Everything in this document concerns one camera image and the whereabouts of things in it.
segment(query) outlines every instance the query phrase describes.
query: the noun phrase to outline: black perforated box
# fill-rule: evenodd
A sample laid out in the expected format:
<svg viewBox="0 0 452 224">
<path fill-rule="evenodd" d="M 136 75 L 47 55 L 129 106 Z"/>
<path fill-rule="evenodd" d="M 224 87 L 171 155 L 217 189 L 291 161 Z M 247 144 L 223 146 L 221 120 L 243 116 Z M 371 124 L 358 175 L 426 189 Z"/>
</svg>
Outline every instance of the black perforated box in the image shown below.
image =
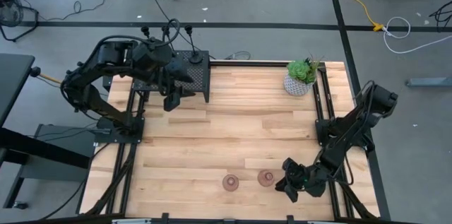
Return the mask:
<svg viewBox="0 0 452 224">
<path fill-rule="evenodd" d="M 189 61 L 193 51 L 176 50 L 177 55 L 182 55 L 184 62 L 186 62 L 187 72 L 194 80 L 193 83 L 185 83 L 181 81 L 175 81 L 176 86 L 182 86 L 184 89 L 193 91 L 195 93 L 203 93 L 206 102 L 209 102 L 210 92 L 210 62 L 208 51 L 197 51 L 200 55 L 203 55 L 203 61 L 199 64 L 192 64 Z M 135 80 L 133 85 L 134 90 L 140 91 L 158 91 L 157 86 L 147 86 L 140 80 Z"/>
</svg>

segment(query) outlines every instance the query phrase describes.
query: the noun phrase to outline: wooden coaster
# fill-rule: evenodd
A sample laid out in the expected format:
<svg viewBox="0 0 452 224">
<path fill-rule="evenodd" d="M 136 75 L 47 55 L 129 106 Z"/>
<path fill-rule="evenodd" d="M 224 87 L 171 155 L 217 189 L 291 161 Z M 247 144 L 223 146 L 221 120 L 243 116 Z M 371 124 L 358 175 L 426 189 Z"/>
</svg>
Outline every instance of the wooden coaster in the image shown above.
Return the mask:
<svg viewBox="0 0 452 224">
<path fill-rule="evenodd" d="M 272 172 L 268 170 L 262 170 L 259 172 L 259 175 L 257 175 L 257 180 L 260 185 L 264 187 L 271 186 L 275 181 L 275 176 Z"/>
<path fill-rule="evenodd" d="M 227 191 L 234 191 L 239 187 L 239 178 L 237 178 L 235 175 L 226 175 L 225 178 L 223 178 L 223 188 Z"/>
</svg>

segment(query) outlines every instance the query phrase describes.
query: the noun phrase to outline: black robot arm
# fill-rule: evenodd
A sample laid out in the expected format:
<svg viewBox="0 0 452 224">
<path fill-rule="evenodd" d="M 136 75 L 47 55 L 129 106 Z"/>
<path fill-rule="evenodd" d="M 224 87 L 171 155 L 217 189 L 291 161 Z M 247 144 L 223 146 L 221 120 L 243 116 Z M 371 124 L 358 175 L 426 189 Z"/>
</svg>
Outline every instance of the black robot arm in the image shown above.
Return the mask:
<svg viewBox="0 0 452 224">
<path fill-rule="evenodd" d="M 358 97 L 362 99 L 361 103 L 345 117 L 316 123 L 322 148 L 314 164 L 306 167 L 288 158 L 282 165 L 285 177 L 276 184 L 277 191 L 284 191 L 292 202 L 296 202 L 298 191 L 321 196 L 325 192 L 327 181 L 331 179 L 340 183 L 363 218 L 375 217 L 359 202 L 349 184 L 338 179 L 338 173 L 352 146 L 360 146 L 367 151 L 374 149 L 374 143 L 367 132 L 381 118 L 392 114 L 398 96 L 370 81 Z"/>
<path fill-rule="evenodd" d="M 112 38 L 133 40 L 107 41 Z M 105 102 L 91 83 L 102 76 L 120 75 L 158 85 L 160 93 L 167 96 L 164 109 L 173 110 L 179 105 L 180 98 L 194 93 L 174 85 L 174 80 L 192 82 L 193 79 L 188 75 L 184 62 L 174 55 L 168 45 L 170 41 L 122 35 L 106 37 L 98 42 L 86 62 L 78 62 L 76 70 L 66 72 L 61 93 L 76 111 L 92 110 L 111 120 L 116 127 L 125 131 L 133 130 L 135 122 L 132 115 Z"/>
</svg>

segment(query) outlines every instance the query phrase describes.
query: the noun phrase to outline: white cable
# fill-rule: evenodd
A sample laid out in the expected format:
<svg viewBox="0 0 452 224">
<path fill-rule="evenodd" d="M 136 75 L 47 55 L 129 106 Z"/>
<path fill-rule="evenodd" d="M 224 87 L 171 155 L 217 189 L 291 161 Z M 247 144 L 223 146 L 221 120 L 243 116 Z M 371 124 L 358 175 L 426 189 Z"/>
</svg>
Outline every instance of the white cable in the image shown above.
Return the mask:
<svg viewBox="0 0 452 224">
<path fill-rule="evenodd" d="M 395 36 L 394 34 L 392 34 L 392 33 L 389 31 L 389 24 L 391 24 L 392 20 L 394 20 L 394 19 L 400 19 L 400 20 L 403 20 L 403 21 L 408 25 L 408 32 L 407 32 L 406 35 L 404 35 L 404 36 Z M 452 35 L 450 35 L 450 36 L 448 36 L 448 37 L 442 38 L 442 39 L 437 40 L 437 41 L 430 42 L 430 43 L 428 43 L 428 44 L 422 45 L 422 46 L 420 46 L 420 47 L 416 47 L 416 48 L 411 49 L 411 50 L 398 52 L 398 51 L 392 50 L 392 49 L 389 47 L 388 42 L 386 41 L 386 36 L 390 36 L 390 37 L 393 37 L 393 38 L 398 39 L 398 40 L 401 40 L 401 39 L 404 39 L 404 38 L 408 37 L 408 35 L 409 35 L 410 32 L 411 32 L 411 25 L 410 25 L 410 23 L 409 23 L 406 19 L 401 18 L 401 17 L 399 17 L 399 16 L 396 16 L 396 17 L 393 17 L 393 18 L 389 19 L 388 23 L 386 24 L 386 27 L 383 27 L 383 31 L 384 31 L 384 33 L 383 33 L 383 40 L 384 40 L 384 43 L 386 44 L 386 47 L 387 47 L 391 52 L 393 52 L 393 53 L 395 53 L 395 54 L 407 54 L 407 53 L 409 53 L 409 52 L 413 52 L 413 51 L 416 51 L 416 50 L 418 50 L 418 49 L 421 49 L 421 48 L 424 48 L 424 47 L 428 47 L 428 46 L 433 45 L 433 44 L 436 44 L 436 43 L 443 42 L 444 40 L 447 40 L 447 39 L 449 39 L 449 38 L 452 37 Z"/>
</svg>

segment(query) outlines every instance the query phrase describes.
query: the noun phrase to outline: wooden table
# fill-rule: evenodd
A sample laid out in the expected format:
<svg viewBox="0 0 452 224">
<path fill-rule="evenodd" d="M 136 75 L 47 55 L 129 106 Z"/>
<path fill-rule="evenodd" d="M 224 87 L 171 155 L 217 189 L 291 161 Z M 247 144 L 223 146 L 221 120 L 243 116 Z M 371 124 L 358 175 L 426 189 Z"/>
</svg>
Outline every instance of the wooden table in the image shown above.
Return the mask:
<svg viewBox="0 0 452 224">
<path fill-rule="evenodd" d="M 336 116 L 343 116 L 354 107 L 344 63 L 326 62 L 326 68 Z M 262 187 L 256 179 L 260 170 L 268 169 L 278 181 L 286 158 L 310 165 L 320 150 L 314 96 L 288 95 L 283 87 L 286 73 L 284 67 L 212 66 L 210 103 L 198 94 L 184 98 L 172 112 L 163 111 L 163 97 L 151 93 L 126 217 L 160 218 L 169 213 L 170 218 L 285 220 L 293 215 L 295 220 L 332 220 L 328 189 L 319 198 L 300 192 L 293 204 L 274 186 Z M 115 77 L 109 103 L 125 110 L 130 86 L 130 78 Z M 322 90 L 321 97 L 327 119 Z M 81 213 L 93 206 L 111 182 L 117 147 L 108 146 L 94 159 Z M 355 176 L 352 189 L 379 216 L 364 151 L 352 148 L 348 158 Z M 234 192 L 222 187 L 228 174 L 239 178 Z M 336 187 L 345 216 L 342 192 Z"/>
</svg>

